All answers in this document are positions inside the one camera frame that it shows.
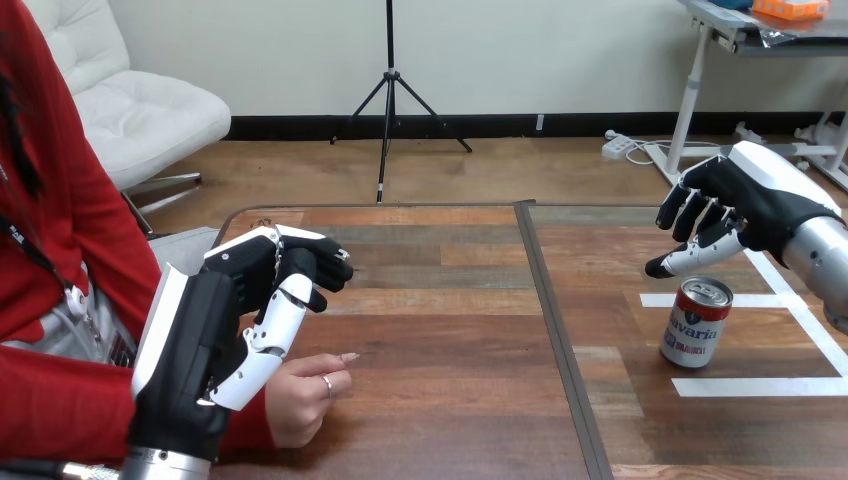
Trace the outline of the person's hand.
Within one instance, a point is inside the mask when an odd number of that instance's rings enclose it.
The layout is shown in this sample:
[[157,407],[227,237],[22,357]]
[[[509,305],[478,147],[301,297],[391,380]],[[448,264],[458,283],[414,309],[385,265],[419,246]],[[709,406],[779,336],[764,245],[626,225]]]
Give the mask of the person's hand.
[[349,395],[357,353],[323,353],[287,360],[267,382],[266,417],[274,446],[307,445],[334,403]]

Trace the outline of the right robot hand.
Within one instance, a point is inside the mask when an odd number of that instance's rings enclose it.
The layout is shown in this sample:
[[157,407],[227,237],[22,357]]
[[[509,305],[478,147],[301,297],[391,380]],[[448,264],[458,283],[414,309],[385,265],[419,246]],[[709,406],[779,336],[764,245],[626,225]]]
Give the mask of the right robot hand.
[[845,226],[832,197],[787,159],[740,141],[681,173],[655,223],[677,247],[649,260],[648,276],[681,276],[743,250],[766,251],[785,265],[785,249],[815,222]]

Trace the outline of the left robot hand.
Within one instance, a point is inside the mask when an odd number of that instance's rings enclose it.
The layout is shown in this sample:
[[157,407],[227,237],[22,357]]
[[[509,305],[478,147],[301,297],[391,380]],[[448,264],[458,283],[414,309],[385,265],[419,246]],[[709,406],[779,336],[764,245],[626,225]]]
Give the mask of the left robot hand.
[[282,365],[308,312],[353,275],[319,233],[261,226],[208,251],[200,270],[162,275],[132,377],[130,453],[212,462],[230,414]]

